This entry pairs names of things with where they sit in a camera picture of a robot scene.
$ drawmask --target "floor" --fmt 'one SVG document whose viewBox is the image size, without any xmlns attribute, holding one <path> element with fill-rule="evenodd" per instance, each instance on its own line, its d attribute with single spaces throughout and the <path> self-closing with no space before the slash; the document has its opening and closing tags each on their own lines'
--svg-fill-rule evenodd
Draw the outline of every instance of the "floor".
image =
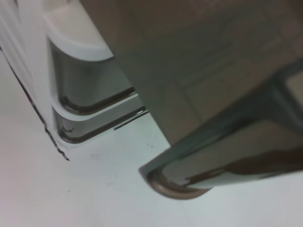
<svg viewBox="0 0 303 227">
<path fill-rule="evenodd" d="M 138 174 L 168 147 L 149 115 L 70 152 L 68 162 L 1 52 L 0 80 L 1 227 L 302 226 L 302 173 L 167 199 Z"/>
</svg>

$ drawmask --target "white plastic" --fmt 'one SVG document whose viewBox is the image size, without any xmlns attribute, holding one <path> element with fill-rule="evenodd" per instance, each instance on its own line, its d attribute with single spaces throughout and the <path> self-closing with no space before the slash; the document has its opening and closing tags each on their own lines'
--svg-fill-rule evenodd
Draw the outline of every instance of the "white plastic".
<svg viewBox="0 0 303 227">
<path fill-rule="evenodd" d="M 132 99 L 139 99 L 139 96 L 137 94 L 134 94 L 126 99 L 123 99 L 121 100 L 120 102 L 117 102 L 107 108 L 104 108 L 96 113 L 93 113 L 93 114 L 90 114 L 90 115 L 75 115 L 75 114 L 72 114 L 70 112 L 68 112 L 67 110 L 65 110 L 61 103 L 58 101 L 58 97 L 57 96 L 52 96 L 52 105 L 53 105 L 53 108 L 55 109 L 55 111 L 61 115 L 62 117 L 68 119 L 68 120 L 71 120 L 71 121 L 75 121 L 75 122 L 81 122 L 81 121 L 85 121 L 85 120 L 88 120 L 92 117 L 95 117 L 99 114 L 102 114 L 106 111 L 108 111 L 109 109 L 112 109 L 114 107 L 116 107 L 117 105 L 120 105 L 122 103 L 127 103 L 129 100 L 132 100 Z"/>
<path fill-rule="evenodd" d="M 64 53 L 84 61 L 103 61 L 112 52 L 78 0 L 44 14 L 50 40 Z"/>
</svg>

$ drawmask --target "dark edge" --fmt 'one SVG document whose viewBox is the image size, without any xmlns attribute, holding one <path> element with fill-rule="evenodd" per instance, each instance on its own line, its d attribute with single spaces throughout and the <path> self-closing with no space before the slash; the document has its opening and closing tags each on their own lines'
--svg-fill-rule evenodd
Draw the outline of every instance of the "dark edge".
<svg viewBox="0 0 303 227">
<path fill-rule="evenodd" d="M 41 121 L 42 124 L 44 125 L 44 130 L 45 130 L 45 132 L 47 133 L 47 135 L 49 136 L 49 138 L 50 138 L 51 141 L 53 142 L 53 144 L 54 144 L 54 146 L 56 147 L 57 151 L 58 151 L 60 154 L 62 154 L 62 156 L 63 156 L 63 158 L 64 158 L 65 160 L 69 161 L 69 158 L 65 155 L 65 153 L 64 153 L 63 151 L 60 150 L 60 148 L 58 147 L 56 141 L 54 140 L 53 136 L 51 135 L 50 131 L 47 129 L 47 124 L 46 124 L 45 120 L 43 119 L 42 115 L 39 113 L 37 107 L 35 106 L 35 104 L 34 104 L 34 102 L 33 102 L 33 100 L 32 100 L 32 98 L 29 96 L 29 93 L 27 92 L 27 90 L 25 89 L 25 87 L 23 86 L 23 84 L 21 83 L 21 81 L 19 80 L 18 76 L 16 75 L 15 71 L 13 70 L 13 68 L 12 68 L 12 66 L 11 66 L 11 64 L 10 64 L 10 62 L 8 61 L 8 59 L 6 58 L 6 56 L 5 56 L 4 53 L 3 53 L 3 56 L 5 57 L 7 63 L 9 64 L 9 67 L 10 67 L 10 69 L 12 70 L 12 72 L 14 73 L 14 75 L 15 75 L 17 81 L 19 82 L 20 86 L 22 87 L 22 89 L 23 89 L 25 95 L 27 96 L 27 98 L 28 98 L 30 104 L 32 105 L 34 111 L 36 112 L 36 114 L 38 115 L 40 121 Z"/>
<path fill-rule="evenodd" d="M 129 121 L 127 121 L 127 122 L 125 122 L 125 123 L 123 123 L 123 124 L 121 124 L 121 125 L 119 125 L 118 127 L 114 128 L 114 130 L 118 130 L 118 129 L 122 128 L 123 126 L 126 126 L 126 125 L 129 124 L 130 122 L 133 122 L 134 120 L 136 120 L 136 119 L 138 119 L 139 117 L 142 117 L 142 116 L 144 116 L 144 115 L 146 115 L 146 114 L 148 114 L 148 113 L 149 113 L 148 110 L 143 111 L 142 114 L 138 113 L 138 116 L 134 117 L 133 119 L 131 119 L 131 120 L 129 120 Z"/>
<path fill-rule="evenodd" d="M 82 143 L 84 141 L 87 141 L 87 140 L 93 138 L 94 136 L 97 136 L 100 133 L 103 133 L 103 132 L 105 132 L 105 131 L 107 131 L 111 128 L 114 128 L 115 126 L 127 121 L 129 118 L 134 117 L 137 114 L 138 114 L 138 116 L 136 117 L 136 119 L 145 115 L 145 114 L 147 114 L 145 111 L 146 111 L 145 106 L 140 107 L 140 108 L 138 108 L 134 111 L 131 111 L 130 113 L 128 113 L 128 114 L 126 114 L 126 115 L 124 115 L 124 116 L 122 116 L 122 117 L 120 117 L 120 118 L 118 118 L 118 119 L 100 127 L 100 128 L 97 128 L 97 129 L 95 129 L 95 130 L 93 130 L 89 133 L 86 133 L 85 135 L 80 136 L 80 137 L 75 137 L 75 138 L 70 137 L 63 131 L 62 128 L 61 129 L 58 128 L 58 134 L 61 137 L 61 139 L 63 139 L 65 142 L 73 143 L 73 144 Z"/>
<path fill-rule="evenodd" d="M 76 114 L 76 115 L 90 115 L 100 110 L 103 110 L 113 104 L 116 104 L 132 95 L 136 94 L 136 91 L 133 87 L 130 87 L 118 94 L 115 94 L 109 98 L 106 98 L 100 102 L 97 102 L 90 106 L 80 106 L 71 102 L 67 96 L 63 96 L 59 98 L 61 105 L 68 112 Z"/>
</svg>

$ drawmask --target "white floor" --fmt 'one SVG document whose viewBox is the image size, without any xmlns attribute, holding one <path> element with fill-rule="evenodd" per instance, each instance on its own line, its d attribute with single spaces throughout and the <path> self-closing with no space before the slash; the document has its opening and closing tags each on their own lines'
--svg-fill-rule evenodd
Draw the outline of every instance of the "white floor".
<svg viewBox="0 0 303 227">
<path fill-rule="evenodd" d="M 65 161 L 0 53 L 1 227 L 302 226 L 302 173 L 218 187 L 191 201 L 156 194 L 138 167 L 167 146 L 146 115 Z"/>
</svg>

